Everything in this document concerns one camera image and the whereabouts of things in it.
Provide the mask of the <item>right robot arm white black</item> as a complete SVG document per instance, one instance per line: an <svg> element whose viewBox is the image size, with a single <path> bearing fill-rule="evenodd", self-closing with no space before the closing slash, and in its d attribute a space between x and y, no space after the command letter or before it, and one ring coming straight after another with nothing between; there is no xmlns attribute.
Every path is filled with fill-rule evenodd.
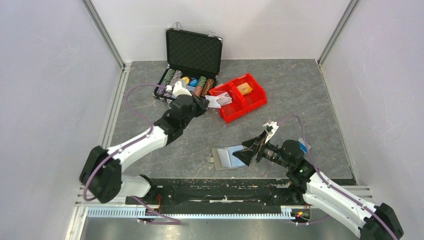
<svg viewBox="0 0 424 240"><path fill-rule="evenodd" d="M295 204L305 202L328 214L361 240L399 240L404 230L392 207L376 205L339 186L305 159L305 152L296 140L282 146L269 143L267 132L242 142L243 149L233 156L249 166L253 160L269 160L287 169L289 199Z"/></svg>

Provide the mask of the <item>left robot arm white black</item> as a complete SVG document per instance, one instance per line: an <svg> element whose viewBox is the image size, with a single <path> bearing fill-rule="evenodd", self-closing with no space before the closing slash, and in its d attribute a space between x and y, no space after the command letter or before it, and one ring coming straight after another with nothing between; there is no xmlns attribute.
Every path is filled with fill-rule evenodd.
<svg viewBox="0 0 424 240"><path fill-rule="evenodd" d="M207 99L196 95L179 95L145 132L109 148L92 148L79 176L84 186L83 199L104 204L117 196L134 196L145 204L153 203L157 190L150 179L142 174L124 175L124 171L145 155L178 139L193 118L206 112L208 105Z"/></svg>

